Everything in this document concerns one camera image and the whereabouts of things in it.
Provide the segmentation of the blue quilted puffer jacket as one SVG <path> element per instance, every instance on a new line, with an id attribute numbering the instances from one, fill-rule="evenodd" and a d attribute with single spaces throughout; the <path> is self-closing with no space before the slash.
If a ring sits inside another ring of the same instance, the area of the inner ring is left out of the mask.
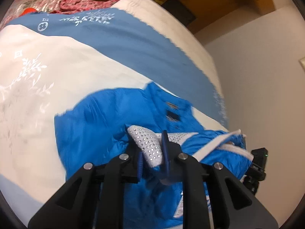
<path id="1" fill-rule="evenodd" d="M 143 175 L 125 186 L 124 228 L 170 228 L 182 224 L 182 183 L 167 184 L 161 173 L 161 133 L 203 164 L 222 163 L 241 179 L 253 156 L 240 131 L 207 130 L 191 103 L 155 83 L 144 89 L 116 88 L 88 95 L 54 118 L 59 157 L 70 178 L 83 164 L 108 163 L 134 139 L 144 155 Z"/>

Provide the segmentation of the blue and white bedspread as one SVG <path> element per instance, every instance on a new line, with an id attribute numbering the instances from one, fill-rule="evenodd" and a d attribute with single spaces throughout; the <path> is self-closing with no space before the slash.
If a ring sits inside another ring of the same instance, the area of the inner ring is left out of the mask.
<path id="1" fill-rule="evenodd" d="M 65 181 L 54 116 L 95 91 L 149 82 L 191 102 L 204 128 L 227 129 L 212 57 L 152 0 L 29 14 L 1 30 L 1 193 L 22 226 Z"/>

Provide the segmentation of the pink floral quilt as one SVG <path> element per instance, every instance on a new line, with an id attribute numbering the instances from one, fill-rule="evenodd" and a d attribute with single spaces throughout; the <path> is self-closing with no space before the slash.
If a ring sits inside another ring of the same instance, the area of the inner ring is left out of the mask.
<path id="1" fill-rule="evenodd" d="M 11 20 L 30 12 L 74 14 L 76 12 L 109 8 L 120 0 L 14 0 L 1 21 L 4 28 Z"/>

